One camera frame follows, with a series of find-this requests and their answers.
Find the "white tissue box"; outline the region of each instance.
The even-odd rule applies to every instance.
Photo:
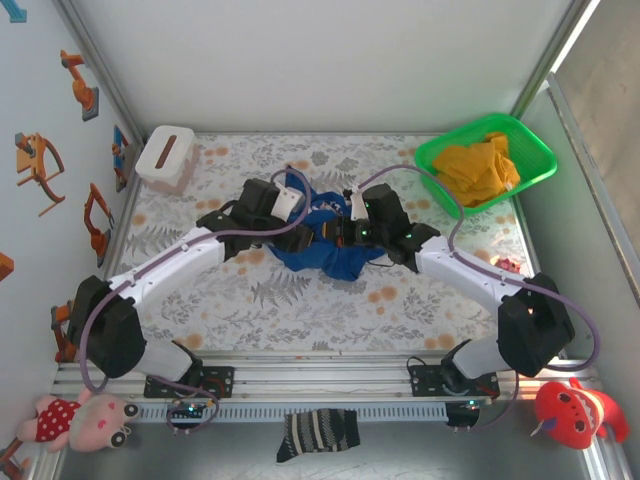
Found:
[[[184,191],[200,158],[193,130],[162,125],[156,128],[136,164],[145,184],[159,192]]]

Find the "striped sock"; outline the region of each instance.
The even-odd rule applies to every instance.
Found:
[[[323,408],[294,413],[285,415],[277,461],[283,463],[303,453],[343,452],[358,445],[358,412]]]

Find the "patterned mat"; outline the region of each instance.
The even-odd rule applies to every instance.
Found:
[[[142,187],[118,272],[171,246],[195,221],[237,198],[247,178],[268,179],[286,164],[318,192],[341,191],[381,168],[413,163],[420,136],[220,135],[198,138],[201,157],[181,196]],[[432,201],[418,175],[384,177],[412,221],[448,234],[454,221]],[[459,248],[489,261],[522,263],[524,241],[510,202],[470,217]],[[386,257],[376,263],[388,264]],[[287,270],[268,249],[241,253],[194,278],[142,317],[146,335],[207,350],[450,349],[496,330],[496,321],[460,292],[404,267],[367,265],[353,283],[317,270]]]

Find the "orange towel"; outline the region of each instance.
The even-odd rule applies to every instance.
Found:
[[[433,161],[438,179],[465,207],[475,207],[520,183],[520,175],[509,160],[509,141],[504,133],[486,136],[486,142],[470,147],[445,148]]]

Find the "green plastic basket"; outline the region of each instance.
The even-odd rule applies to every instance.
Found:
[[[438,172],[431,164],[445,148],[451,145],[468,147],[472,143],[484,142],[485,135],[491,132],[503,132],[507,135],[509,155],[520,174],[520,183],[513,190],[482,205],[465,207],[465,216],[485,211],[496,203],[550,177],[558,169],[556,156],[549,147],[516,118],[503,113],[487,115],[425,143],[416,150],[416,165],[436,175]],[[425,175],[422,175],[421,178],[424,186],[447,213],[458,218],[460,214],[453,199],[430,178]]]

